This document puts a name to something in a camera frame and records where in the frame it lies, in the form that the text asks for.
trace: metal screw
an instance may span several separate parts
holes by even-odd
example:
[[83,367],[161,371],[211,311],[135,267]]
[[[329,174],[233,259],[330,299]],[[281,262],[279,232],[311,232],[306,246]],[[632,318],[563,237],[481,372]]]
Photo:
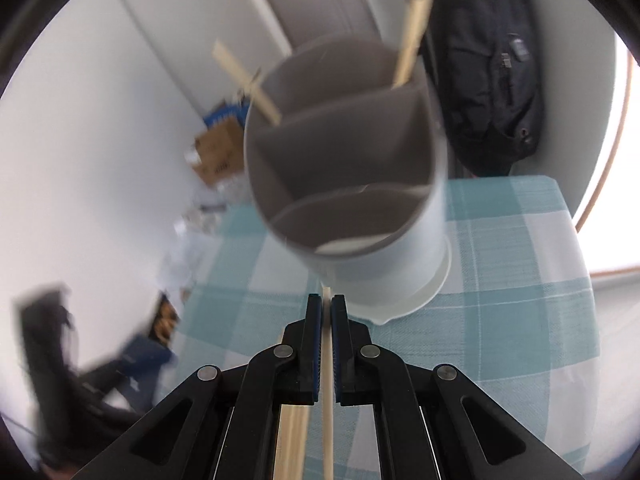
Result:
[[281,359],[290,357],[293,355],[293,348],[291,348],[289,345],[278,345],[273,349],[273,355]]
[[362,354],[362,357],[368,357],[369,359],[373,359],[380,355],[380,348],[378,348],[375,345],[364,345],[360,349],[360,353]]
[[201,381],[212,381],[218,376],[218,369],[215,366],[203,366],[198,370],[198,378]]
[[453,366],[444,365],[438,368],[438,377],[444,381],[452,381],[458,376],[458,372]]

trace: wooden stick in container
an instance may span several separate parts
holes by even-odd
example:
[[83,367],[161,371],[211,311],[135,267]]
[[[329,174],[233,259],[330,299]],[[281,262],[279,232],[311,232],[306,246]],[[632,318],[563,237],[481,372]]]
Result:
[[271,125],[276,126],[282,120],[282,114],[270,97],[260,88],[254,81],[254,78],[245,70],[240,61],[231,54],[229,49],[220,41],[216,41],[213,46],[213,57],[219,65],[228,73],[238,84],[244,93],[247,94],[251,101],[255,103],[258,109],[264,114]]
[[420,49],[420,41],[429,23],[431,7],[433,7],[433,0],[409,0],[404,16],[402,43],[392,88],[402,86],[411,79],[415,60],[418,57],[418,49]]

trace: table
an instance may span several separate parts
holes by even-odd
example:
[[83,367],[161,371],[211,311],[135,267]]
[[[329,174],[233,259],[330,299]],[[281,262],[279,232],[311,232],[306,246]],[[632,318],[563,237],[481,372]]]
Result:
[[[451,363],[581,470],[598,391],[591,281],[558,185],[544,176],[451,180],[449,277],[426,307],[376,326],[372,341],[407,363]],[[301,319],[319,279],[271,235],[252,206],[230,209],[209,237],[174,337],[161,395],[205,364],[245,364]],[[305,480],[322,478],[320,405],[311,413]],[[336,479],[377,479],[370,406],[334,407]]]

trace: black bag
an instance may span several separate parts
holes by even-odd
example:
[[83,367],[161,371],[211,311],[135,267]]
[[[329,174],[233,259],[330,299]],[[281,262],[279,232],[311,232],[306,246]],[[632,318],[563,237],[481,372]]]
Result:
[[536,151],[543,121],[528,0],[434,0],[429,30],[449,142],[473,174],[507,175]]

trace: white cylindrical container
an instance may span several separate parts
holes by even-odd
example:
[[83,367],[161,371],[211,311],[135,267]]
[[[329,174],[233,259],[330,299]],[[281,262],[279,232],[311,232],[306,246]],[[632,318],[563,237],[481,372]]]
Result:
[[377,323],[428,302],[450,264],[439,103],[421,66],[391,89],[396,58],[361,38],[311,44],[263,82],[282,123],[252,107],[245,131],[265,224],[350,314]]

